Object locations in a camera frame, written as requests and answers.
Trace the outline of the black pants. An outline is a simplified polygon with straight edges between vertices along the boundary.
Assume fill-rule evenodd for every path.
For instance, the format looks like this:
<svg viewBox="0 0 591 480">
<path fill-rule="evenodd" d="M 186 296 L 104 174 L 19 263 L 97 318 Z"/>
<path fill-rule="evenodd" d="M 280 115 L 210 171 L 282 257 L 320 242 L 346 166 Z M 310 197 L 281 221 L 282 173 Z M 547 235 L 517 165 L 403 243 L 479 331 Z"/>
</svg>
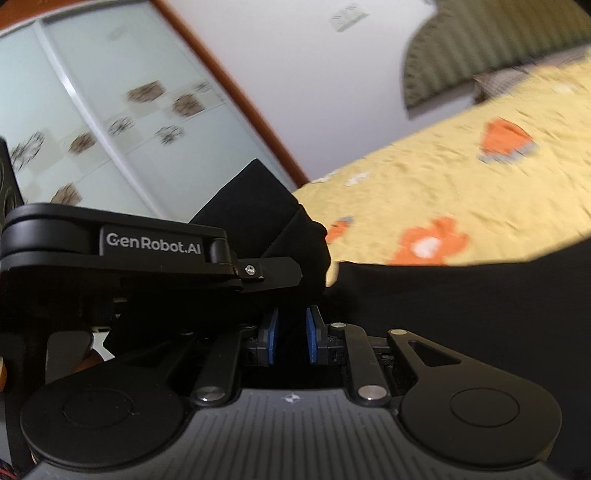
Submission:
<svg viewBox="0 0 591 480">
<path fill-rule="evenodd" d="M 325 285 L 325 228 L 259 161 L 252 161 L 193 217 L 228 235 L 238 257 L 290 257 L 301 289 L 329 321 L 378 336 L 408 329 L 524 377 L 554 395 L 563 425 L 550 465 L 590 475 L 590 244 L 537 259 L 468 267 L 342 263 Z"/>
</svg>

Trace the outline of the striped pillow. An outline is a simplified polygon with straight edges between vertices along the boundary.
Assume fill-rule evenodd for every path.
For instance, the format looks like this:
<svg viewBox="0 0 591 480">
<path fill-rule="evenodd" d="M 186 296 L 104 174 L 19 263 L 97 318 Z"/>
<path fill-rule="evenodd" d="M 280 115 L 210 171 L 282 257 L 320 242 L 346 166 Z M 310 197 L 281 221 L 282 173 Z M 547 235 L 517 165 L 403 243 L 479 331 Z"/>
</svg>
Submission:
<svg viewBox="0 0 591 480">
<path fill-rule="evenodd" d="M 508 94 L 540 67 L 564 67 L 586 58 L 589 45 L 577 46 L 557 53 L 527 60 L 525 63 L 489 70 L 473 77 L 476 104 Z"/>
</svg>

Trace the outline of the yellow bedsheet with orange prints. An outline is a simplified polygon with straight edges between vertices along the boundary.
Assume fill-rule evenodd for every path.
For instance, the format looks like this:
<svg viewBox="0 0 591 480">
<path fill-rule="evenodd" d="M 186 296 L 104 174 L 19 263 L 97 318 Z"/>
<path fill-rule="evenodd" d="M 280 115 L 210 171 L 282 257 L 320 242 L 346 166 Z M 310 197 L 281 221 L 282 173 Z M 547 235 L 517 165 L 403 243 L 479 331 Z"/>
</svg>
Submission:
<svg viewBox="0 0 591 480">
<path fill-rule="evenodd" d="M 511 93 L 322 176 L 297 199 L 344 262 L 529 260 L 590 235 L 590 63 L 544 66 Z"/>
</svg>

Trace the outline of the olive padded headboard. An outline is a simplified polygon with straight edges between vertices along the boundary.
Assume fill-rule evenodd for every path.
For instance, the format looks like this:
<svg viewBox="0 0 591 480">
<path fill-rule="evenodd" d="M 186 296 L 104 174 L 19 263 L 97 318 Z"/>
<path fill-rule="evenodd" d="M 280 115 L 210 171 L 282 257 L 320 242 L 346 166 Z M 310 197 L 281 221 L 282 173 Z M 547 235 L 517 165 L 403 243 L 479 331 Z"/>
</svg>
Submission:
<svg viewBox="0 0 591 480">
<path fill-rule="evenodd" d="M 590 14 L 575 1 L 438 1 L 408 43 L 402 91 L 414 116 L 481 73 L 590 42 Z"/>
</svg>

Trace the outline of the frosted glass wardrobe door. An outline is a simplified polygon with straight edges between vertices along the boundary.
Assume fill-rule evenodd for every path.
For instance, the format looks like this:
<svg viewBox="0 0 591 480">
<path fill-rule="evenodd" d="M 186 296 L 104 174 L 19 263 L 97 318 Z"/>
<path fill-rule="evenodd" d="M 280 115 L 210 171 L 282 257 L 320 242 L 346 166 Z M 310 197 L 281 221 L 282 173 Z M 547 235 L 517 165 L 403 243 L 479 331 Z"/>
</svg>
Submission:
<svg viewBox="0 0 591 480">
<path fill-rule="evenodd" d="M 1 134 L 22 197 L 187 221 L 252 160 L 294 178 L 145 1 L 1 33 Z"/>
</svg>

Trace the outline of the white wall socket plate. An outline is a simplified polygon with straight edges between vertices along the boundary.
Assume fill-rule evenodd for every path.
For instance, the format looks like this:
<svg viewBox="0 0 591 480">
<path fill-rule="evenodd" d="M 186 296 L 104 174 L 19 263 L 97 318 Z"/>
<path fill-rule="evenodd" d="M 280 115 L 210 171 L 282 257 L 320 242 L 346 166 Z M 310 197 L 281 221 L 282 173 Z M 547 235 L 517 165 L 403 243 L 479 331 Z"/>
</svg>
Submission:
<svg viewBox="0 0 591 480">
<path fill-rule="evenodd" d="M 332 15 L 329 22 L 335 32 L 342 33 L 368 16 L 369 14 L 360 4 L 351 3 Z"/>
</svg>

